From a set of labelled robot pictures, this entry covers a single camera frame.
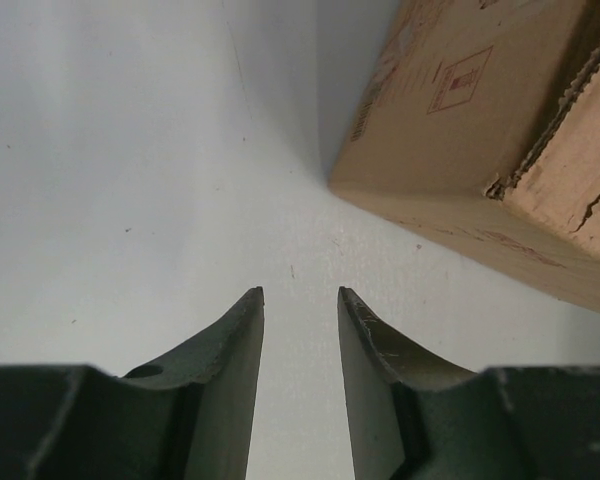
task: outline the cardboard box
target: cardboard box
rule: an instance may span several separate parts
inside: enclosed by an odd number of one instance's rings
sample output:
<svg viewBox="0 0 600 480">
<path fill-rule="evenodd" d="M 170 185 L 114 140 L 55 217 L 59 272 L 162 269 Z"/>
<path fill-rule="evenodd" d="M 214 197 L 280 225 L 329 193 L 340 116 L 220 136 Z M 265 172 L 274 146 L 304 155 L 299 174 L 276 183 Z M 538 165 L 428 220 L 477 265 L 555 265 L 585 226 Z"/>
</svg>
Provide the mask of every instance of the cardboard box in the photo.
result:
<svg viewBox="0 0 600 480">
<path fill-rule="evenodd" d="M 600 1 L 405 2 L 330 188 L 600 312 Z"/>
</svg>

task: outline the torn cardboard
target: torn cardboard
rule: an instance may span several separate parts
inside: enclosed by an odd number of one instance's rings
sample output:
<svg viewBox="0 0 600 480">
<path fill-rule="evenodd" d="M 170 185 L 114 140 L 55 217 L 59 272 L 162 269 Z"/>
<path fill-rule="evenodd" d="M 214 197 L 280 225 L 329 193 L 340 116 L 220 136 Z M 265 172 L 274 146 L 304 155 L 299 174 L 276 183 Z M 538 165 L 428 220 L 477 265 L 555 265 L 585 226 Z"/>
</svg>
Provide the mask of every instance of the torn cardboard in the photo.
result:
<svg viewBox="0 0 600 480">
<path fill-rule="evenodd" d="M 405 2 L 330 188 L 600 311 L 600 1 Z"/>
</svg>

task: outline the white table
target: white table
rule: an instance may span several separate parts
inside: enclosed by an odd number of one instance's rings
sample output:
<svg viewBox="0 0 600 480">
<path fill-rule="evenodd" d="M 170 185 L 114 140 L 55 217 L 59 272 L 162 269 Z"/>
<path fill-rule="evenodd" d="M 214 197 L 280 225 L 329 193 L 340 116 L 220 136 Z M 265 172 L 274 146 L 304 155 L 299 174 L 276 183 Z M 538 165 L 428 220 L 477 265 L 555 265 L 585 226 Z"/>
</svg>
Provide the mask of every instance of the white table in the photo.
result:
<svg viewBox="0 0 600 480">
<path fill-rule="evenodd" d="M 600 363 L 600 315 L 328 192 L 396 4 L 0 2 L 0 363 L 122 374 L 263 285 L 248 477 L 289 480 L 353 478 L 341 284 L 465 367 Z"/>
</svg>

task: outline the brown cardboard box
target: brown cardboard box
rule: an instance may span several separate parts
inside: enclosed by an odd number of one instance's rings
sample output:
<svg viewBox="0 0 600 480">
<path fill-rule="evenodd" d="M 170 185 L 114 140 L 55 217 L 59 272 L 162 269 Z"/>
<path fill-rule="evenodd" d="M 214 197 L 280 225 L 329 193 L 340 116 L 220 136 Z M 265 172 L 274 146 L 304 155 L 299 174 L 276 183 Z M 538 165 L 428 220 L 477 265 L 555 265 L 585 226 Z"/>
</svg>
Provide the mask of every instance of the brown cardboard box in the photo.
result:
<svg viewBox="0 0 600 480">
<path fill-rule="evenodd" d="M 600 1 L 406 1 L 330 188 L 600 311 Z"/>
</svg>

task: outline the corrugated cardboard edge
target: corrugated cardboard edge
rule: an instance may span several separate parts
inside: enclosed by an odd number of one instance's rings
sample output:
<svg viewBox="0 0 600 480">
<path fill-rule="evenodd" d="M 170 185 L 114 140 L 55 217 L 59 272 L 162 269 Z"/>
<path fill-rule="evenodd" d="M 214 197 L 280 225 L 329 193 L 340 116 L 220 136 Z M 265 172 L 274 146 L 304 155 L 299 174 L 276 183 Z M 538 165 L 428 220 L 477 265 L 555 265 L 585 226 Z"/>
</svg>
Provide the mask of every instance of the corrugated cardboard edge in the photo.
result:
<svg viewBox="0 0 600 480">
<path fill-rule="evenodd" d="M 585 66 L 580 70 L 576 78 L 571 82 L 569 88 L 564 92 L 559 100 L 558 113 L 549 123 L 544 133 L 534 144 L 531 151 L 520 164 L 520 167 L 503 183 L 500 179 L 496 181 L 486 190 L 485 196 L 493 200 L 503 200 L 505 192 L 510 188 L 515 188 L 522 176 L 538 160 L 544 149 L 547 147 L 551 139 L 554 137 L 560 125 L 567 117 L 571 108 L 578 100 L 580 94 L 586 86 L 591 83 L 593 76 L 600 70 L 600 44 L 589 57 Z"/>
</svg>

